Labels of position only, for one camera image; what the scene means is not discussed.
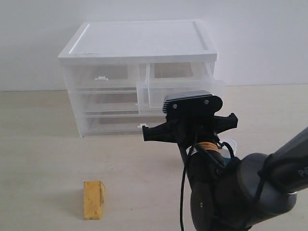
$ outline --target white wall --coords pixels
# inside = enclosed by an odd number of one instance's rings
[[[199,17],[219,50],[217,78],[308,82],[307,0],[2,0],[0,90],[65,89],[57,55],[84,21]]]

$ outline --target yellow label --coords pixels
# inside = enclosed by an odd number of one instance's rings
[[[213,150],[213,151],[219,152],[217,145],[214,144],[214,143],[201,142],[201,143],[198,143],[198,144],[205,150]]]

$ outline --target table surface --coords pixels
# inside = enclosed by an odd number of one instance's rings
[[[227,88],[218,113],[238,128],[221,134],[237,155],[270,154],[308,125],[308,85]],[[178,231],[183,164],[176,145],[142,135],[79,138],[65,91],[0,93],[1,231]],[[83,182],[106,187],[104,216],[83,220]],[[189,185],[185,230],[193,231]],[[253,231],[306,230],[308,190],[288,214]]]

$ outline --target plastic drawer unit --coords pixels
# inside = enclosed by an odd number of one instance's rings
[[[81,137],[156,126],[172,93],[223,94],[199,20],[84,23],[58,58]]]

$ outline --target yellow sponge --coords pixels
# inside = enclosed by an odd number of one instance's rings
[[[99,220],[103,217],[105,186],[101,181],[84,182],[83,217],[85,220]]]

